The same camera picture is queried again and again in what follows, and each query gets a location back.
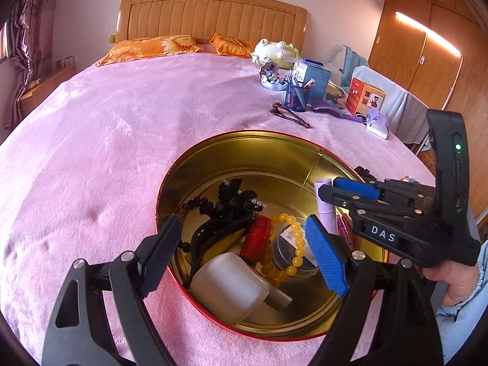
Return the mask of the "light blue sleeve forearm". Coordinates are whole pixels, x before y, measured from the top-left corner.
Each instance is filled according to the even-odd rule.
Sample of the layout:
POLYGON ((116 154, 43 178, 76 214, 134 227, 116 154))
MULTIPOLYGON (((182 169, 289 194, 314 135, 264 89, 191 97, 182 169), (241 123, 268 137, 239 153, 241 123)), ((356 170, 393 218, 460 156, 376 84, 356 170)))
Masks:
POLYGON ((487 242, 481 245, 477 262, 479 277, 472 294, 458 305, 440 306, 436 313, 444 364, 466 343, 487 306, 487 242))

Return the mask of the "person's right hand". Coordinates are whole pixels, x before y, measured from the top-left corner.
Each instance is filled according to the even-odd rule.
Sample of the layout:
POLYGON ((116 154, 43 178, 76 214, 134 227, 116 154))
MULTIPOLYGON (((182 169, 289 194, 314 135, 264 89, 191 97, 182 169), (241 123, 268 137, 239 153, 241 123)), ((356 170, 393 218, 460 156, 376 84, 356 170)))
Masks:
POLYGON ((446 307, 466 301, 475 290, 480 276, 478 264, 467 266, 452 260, 445 260, 433 268, 422 268, 422 273, 430 281, 446 282, 447 291, 441 302, 446 307))

